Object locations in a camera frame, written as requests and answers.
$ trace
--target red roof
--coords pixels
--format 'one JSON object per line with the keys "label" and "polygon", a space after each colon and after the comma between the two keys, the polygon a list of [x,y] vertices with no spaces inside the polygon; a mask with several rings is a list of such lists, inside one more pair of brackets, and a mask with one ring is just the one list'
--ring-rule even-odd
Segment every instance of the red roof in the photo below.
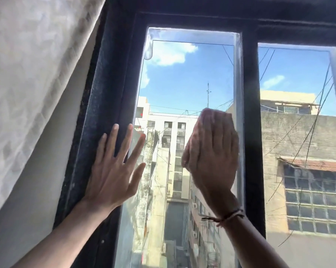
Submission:
{"label": "red roof", "polygon": [[313,169],[313,170],[324,170],[336,172],[336,162],[332,161],[317,161],[317,160],[306,160],[304,159],[286,159],[279,158],[280,160],[291,164],[292,166],[297,166],[301,168]]}

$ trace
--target antenna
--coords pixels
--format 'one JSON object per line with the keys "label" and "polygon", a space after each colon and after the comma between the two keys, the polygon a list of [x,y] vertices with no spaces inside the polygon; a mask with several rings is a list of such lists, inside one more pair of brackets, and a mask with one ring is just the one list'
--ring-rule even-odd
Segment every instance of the antenna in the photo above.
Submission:
{"label": "antenna", "polygon": [[209,83],[208,83],[208,90],[207,90],[207,93],[208,93],[208,106],[207,106],[207,108],[209,108],[209,93],[211,93],[211,91],[209,91]]}

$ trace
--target blue sky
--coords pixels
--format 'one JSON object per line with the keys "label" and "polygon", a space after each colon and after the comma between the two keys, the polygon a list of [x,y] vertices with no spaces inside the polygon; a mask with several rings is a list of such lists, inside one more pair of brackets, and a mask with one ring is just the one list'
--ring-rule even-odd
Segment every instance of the blue sky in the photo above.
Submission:
{"label": "blue sky", "polygon": [[[189,41],[189,36],[186,36],[183,41]],[[233,46],[225,45],[224,48],[233,61]],[[227,102],[233,99],[233,65],[224,48],[220,44],[154,41],[152,58],[144,60],[139,95],[146,96],[151,105],[161,106],[152,106],[151,111],[182,114],[188,110],[189,114],[193,114],[207,106],[209,83],[209,107],[217,108],[225,103],[218,109],[226,110]],[[271,61],[260,82],[261,89],[320,93],[329,64],[328,52],[261,47],[259,60],[266,52],[259,66],[260,77],[270,58]],[[332,83],[333,78],[325,88],[324,97]],[[334,88],[327,97],[321,115],[336,116]]]}

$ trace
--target dark string bracelet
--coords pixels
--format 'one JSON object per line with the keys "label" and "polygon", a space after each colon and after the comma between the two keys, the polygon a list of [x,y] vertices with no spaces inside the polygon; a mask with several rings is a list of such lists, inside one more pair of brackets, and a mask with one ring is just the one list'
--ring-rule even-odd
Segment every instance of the dark string bracelet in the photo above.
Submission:
{"label": "dark string bracelet", "polygon": [[226,216],[224,216],[223,218],[219,219],[216,217],[212,217],[212,216],[206,216],[206,217],[202,217],[202,221],[210,221],[210,222],[215,222],[218,223],[217,226],[221,226],[222,223],[229,221],[230,219],[234,218],[235,216],[239,216],[241,218],[245,217],[245,213],[243,211],[243,209],[236,209],[233,212],[227,214]]}

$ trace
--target cloud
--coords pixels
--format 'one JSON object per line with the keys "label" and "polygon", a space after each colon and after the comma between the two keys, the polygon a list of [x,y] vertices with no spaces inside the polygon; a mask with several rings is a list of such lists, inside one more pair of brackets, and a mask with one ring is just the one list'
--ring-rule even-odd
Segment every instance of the cloud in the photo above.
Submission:
{"label": "cloud", "polygon": [[269,80],[264,81],[262,84],[262,89],[270,89],[275,85],[278,85],[280,82],[282,82],[285,79],[283,75],[277,75],[273,78],[270,78]]}
{"label": "cloud", "polygon": [[196,52],[198,47],[187,42],[153,42],[153,56],[150,60],[144,60],[140,88],[145,88],[149,83],[147,65],[171,66],[175,63],[184,63],[186,54]]}

